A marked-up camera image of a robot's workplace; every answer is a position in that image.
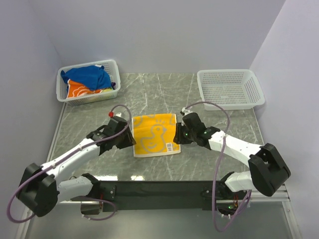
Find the yellow duck towel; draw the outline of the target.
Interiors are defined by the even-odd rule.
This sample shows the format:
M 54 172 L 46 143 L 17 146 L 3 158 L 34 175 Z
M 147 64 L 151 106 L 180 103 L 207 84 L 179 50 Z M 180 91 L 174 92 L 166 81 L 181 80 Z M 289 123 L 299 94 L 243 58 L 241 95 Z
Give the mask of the yellow duck towel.
M 173 141 L 176 114 L 155 114 L 132 118 L 132 134 L 136 141 L 136 158 L 166 156 L 181 153 L 181 146 Z

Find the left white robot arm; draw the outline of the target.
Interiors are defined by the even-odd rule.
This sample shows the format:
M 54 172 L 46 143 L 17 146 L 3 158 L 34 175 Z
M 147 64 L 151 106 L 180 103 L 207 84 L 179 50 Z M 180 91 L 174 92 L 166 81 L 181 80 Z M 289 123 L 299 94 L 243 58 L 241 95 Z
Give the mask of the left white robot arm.
M 91 159 L 113 147 L 127 148 L 135 144 L 130 122 L 119 116 L 88 133 L 74 148 L 60 157 L 38 166 L 26 167 L 16 198 L 38 217 L 47 215 L 57 203 L 73 198 L 101 199 L 101 182 L 89 173 L 70 179 L 71 174 Z

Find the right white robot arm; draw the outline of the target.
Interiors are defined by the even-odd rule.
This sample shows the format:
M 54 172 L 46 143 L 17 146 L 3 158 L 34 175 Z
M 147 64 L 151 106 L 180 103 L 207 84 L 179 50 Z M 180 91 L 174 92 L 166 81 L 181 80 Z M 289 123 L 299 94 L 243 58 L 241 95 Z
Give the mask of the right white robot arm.
M 249 168 L 241 173 L 230 172 L 218 181 L 223 198 L 230 199 L 237 192 L 248 190 L 257 190 L 271 197 L 290 178 L 291 171 L 274 145 L 248 143 L 216 127 L 206 127 L 198 114 L 190 110 L 182 109 L 181 114 L 182 121 L 176 124 L 175 143 L 195 142 L 200 147 L 228 155 Z

